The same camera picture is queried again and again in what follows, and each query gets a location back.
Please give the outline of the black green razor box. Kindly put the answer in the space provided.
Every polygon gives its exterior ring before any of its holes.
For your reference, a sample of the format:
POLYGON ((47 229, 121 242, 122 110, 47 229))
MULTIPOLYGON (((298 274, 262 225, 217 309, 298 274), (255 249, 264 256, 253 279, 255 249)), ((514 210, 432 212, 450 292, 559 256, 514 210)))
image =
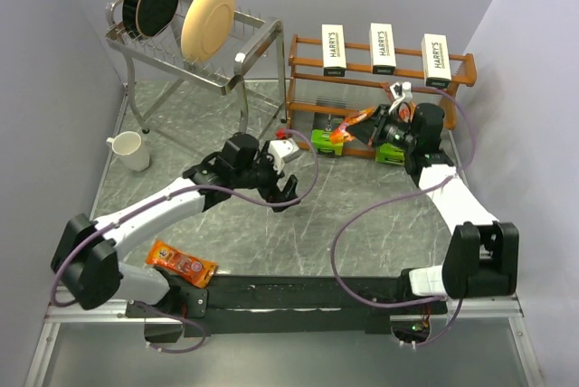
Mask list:
POLYGON ((381 164, 404 165, 404 151, 396 146, 384 143, 376 149, 375 161, 381 164))
POLYGON ((343 117, 325 113, 315 113, 312 123, 311 144, 319 155, 342 156, 343 143, 332 143, 331 133, 338 128, 343 117))

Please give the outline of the white Harry's box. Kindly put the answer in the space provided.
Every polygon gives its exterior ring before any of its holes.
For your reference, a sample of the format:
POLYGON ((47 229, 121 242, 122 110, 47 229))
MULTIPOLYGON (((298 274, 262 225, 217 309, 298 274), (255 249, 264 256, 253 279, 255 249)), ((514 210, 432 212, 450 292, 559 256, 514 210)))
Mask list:
POLYGON ((427 87, 445 90, 451 84, 451 66, 447 38, 426 33, 422 38, 422 67, 427 87))
POLYGON ((369 42, 372 73, 393 75, 397 63, 392 26, 390 24, 370 23, 369 42))
POLYGON ((346 73, 346 47, 341 24, 322 25, 323 74, 343 78, 346 73))

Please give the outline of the orange wooden shelf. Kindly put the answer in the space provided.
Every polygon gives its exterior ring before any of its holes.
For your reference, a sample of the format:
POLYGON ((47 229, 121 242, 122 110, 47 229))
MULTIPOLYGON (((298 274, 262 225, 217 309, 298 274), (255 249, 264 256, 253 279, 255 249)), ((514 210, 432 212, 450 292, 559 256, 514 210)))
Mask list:
POLYGON ((328 77, 323 74, 322 41, 319 38, 293 35, 288 49, 290 68, 286 95, 287 126, 299 124, 307 131, 316 128, 317 115, 345 117, 352 112, 387 103, 386 90, 397 81, 413 84, 415 103, 430 101, 443 108, 444 127, 453 130, 458 123, 458 110, 451 101, 436 92, 419 89, 424 85, 422 54, 419 50, 398 48, 394 75, 372 73, 367 43, 346 44, 346 74, 328 77))

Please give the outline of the orange razor blister pack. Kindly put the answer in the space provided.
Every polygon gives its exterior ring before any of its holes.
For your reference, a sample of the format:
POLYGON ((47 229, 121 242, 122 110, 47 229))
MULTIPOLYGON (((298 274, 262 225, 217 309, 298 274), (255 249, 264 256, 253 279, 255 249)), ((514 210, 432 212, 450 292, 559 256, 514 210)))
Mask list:
POLYGON ((412 83, 396 82, 388 86, 385 92, 391 101, 387 113, 398 117, 403 122, 410 122, 413 114, 412 83))

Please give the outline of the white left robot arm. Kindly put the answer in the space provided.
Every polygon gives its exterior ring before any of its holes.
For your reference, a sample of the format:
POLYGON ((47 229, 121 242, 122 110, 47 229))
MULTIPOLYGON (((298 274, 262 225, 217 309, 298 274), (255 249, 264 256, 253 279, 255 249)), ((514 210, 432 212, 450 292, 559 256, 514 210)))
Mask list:
POLYGON ((299 203, 295 175, 284 187, 278 186, 284 165, 298 152, 291 138, 260 143, 249 134, 236 133, 221 150, 148 198, 94 220, 84 213, 74 216, 52 257, 55 282, 63 284, 85 310, 122 296, 146 303, 160 316, 173 314, 180 303, 178 291, 156 270, 140 272, 125 265, 125 257, 165 228, 241 196, 244 189, 257 191, 261 197, 257 203, 274 212, 299 203))

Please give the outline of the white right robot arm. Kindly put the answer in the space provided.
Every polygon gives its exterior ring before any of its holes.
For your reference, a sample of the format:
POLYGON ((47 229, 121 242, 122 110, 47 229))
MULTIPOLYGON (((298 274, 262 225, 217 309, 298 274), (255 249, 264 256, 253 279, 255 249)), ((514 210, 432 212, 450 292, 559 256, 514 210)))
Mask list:
POLYGON ((507 297, 517 287, 519 232, 488 212, 460 179, 456 165, 441 148, 444 112, 424 103, 410 121, 386 105, 346 128, 372 148, 384 144, 403 151, 404 168, 431 199, 451 232, 442 264, 410 269, 395 292, 397 306, 416 313, 428 297, 453 299, 507 297))

